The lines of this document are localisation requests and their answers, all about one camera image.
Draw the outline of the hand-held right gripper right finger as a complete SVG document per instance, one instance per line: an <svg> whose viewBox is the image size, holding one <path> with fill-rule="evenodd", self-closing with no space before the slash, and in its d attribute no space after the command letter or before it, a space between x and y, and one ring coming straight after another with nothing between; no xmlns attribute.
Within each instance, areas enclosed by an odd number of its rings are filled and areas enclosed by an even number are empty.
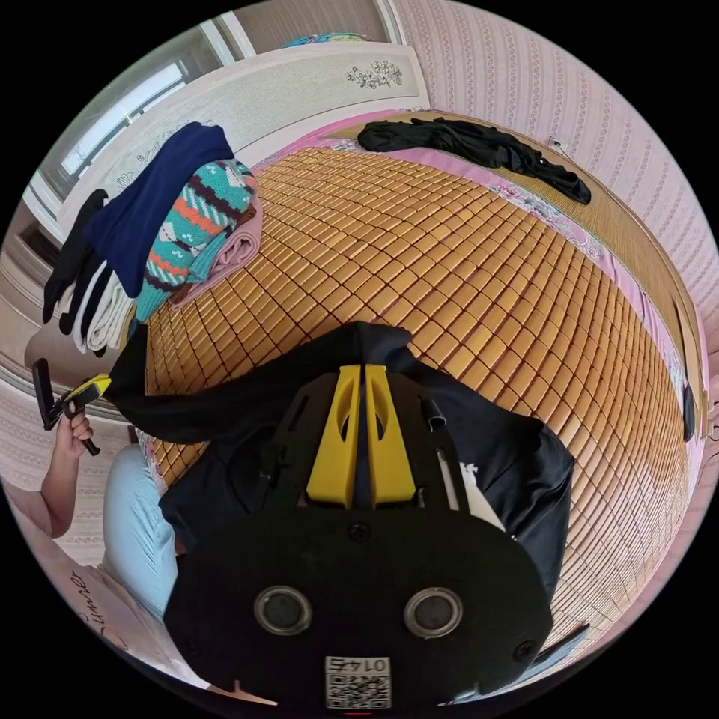
<svg viewBox="0 0 719 719"><path fill-rule="evenodd" d="M365 367L368 466L373 506L409 503L416 493L386 368Z"/></svg>

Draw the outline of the person's left hand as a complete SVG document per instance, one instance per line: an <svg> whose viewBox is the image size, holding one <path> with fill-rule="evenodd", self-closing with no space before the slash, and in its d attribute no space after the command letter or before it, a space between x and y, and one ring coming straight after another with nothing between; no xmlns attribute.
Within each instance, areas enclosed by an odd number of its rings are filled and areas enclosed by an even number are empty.
<svg viewBox="0 0 719 719"><path fill-rule="evenodd" d="M52 464L63 470L76 467L85 451L85 441L91 440L92 435L85 410L69 403L58 422Z"/></svg>

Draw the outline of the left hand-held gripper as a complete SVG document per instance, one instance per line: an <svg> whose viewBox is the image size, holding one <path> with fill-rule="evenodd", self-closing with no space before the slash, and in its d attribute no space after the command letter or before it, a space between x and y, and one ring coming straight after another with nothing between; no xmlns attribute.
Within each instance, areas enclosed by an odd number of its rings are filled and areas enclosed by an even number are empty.
<svg viewBox="0 0 719 719"><path fill-rule="evenodd" d="M97 456L100 450L93 440L93 429L87 417L87 406L103 397L112 379L98 374L69 391L59 404L58 424L53 454L80 456L83 452Z"/></svg>

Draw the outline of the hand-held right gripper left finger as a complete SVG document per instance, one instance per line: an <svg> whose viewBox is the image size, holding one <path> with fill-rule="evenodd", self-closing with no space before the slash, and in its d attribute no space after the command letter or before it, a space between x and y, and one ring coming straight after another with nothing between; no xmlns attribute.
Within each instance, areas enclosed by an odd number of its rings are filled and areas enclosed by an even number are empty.
<svg viewBox="0 0 719 719"><path fill-rule="evenodd" d="M315 462L306 486L313 503L351 503L360 423L361 368L339 369Z"/></svg>

